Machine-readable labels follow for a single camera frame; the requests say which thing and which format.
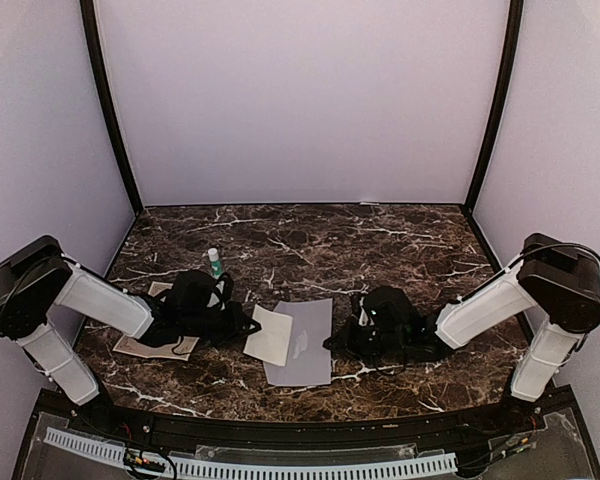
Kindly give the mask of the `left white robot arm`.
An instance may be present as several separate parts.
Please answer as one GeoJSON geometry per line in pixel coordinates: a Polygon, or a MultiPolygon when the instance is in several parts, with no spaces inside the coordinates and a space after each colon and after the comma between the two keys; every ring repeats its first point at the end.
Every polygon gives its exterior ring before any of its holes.
{"type": "Polygon", "coordinates": [[[65,308],[147,347],[186,337],[221,345],[262,328],[233,301],[234,282],[200,270],[179,273],[161,292],[131,293],[67,256],[43,235],[0,262],[0,337],[16,342],[100,436],[121,427],[120,412],[99,398],[102,382],[56,330],[50,312],[65,308]]]}

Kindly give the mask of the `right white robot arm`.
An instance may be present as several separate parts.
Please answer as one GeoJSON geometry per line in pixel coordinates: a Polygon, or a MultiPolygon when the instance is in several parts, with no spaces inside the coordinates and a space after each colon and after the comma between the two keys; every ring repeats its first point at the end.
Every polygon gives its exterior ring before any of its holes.
{"type": "Polygon", "coordinates": [[[355,295],[351,315],[323,346],[369,363],[385,356],[399,356],[405,363],[437,362],[533,308],[541,309],[545,318],[511,375],[511,396],[490,413],[491,426],[510,434],[527,420],[527,402],[542,396],[556,372],[600,325],[600,255],[587,246],[532,234],[499,272],[427,316],[395,287],[355,295]]]}

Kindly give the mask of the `white letter paper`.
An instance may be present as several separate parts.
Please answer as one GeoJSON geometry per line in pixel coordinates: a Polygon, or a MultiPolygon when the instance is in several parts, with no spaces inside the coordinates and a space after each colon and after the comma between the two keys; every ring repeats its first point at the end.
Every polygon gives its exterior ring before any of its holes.
{"type": "Polygon", "coordinates": [[[243,353],[265,363],[284,367],[289,350],[293,317],[256,305],[252,319],[260,324],[261,329],[247,337],[243,353]]]}

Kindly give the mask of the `grey envelope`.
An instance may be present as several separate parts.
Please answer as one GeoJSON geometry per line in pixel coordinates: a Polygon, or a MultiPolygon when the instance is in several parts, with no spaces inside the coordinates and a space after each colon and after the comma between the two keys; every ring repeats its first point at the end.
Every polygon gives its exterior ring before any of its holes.
{"type": "Polygon", "coordinates": [[[314,387],[331,383],[331,352],[323,342],[332,334],[331,298],[306,302],[280,301],[274,311],[292,317],[284,367],[264,363],[266,379],[275,387],[314,387]]]}

